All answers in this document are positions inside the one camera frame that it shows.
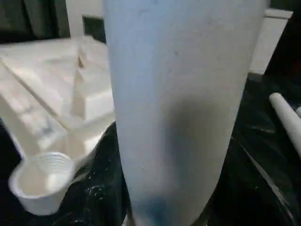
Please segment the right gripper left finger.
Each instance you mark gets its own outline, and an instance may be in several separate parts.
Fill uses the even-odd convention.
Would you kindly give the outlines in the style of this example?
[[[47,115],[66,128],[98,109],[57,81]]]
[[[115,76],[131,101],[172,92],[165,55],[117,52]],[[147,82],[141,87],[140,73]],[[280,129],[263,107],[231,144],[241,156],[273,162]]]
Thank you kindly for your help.
[[[116,124],[98,141],[92,159],[80,169],[63,200],[55,226],[121,226],[127,215],[128,193],[122,172]]]

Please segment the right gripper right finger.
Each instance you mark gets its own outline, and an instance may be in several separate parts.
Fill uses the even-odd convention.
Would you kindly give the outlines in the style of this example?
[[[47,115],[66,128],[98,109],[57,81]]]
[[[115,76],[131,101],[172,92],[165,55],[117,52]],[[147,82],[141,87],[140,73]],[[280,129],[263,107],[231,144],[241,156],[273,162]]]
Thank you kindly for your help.
[[[299,226],[301,205],[282,157],[232,137],[214,192],[209,226]]]

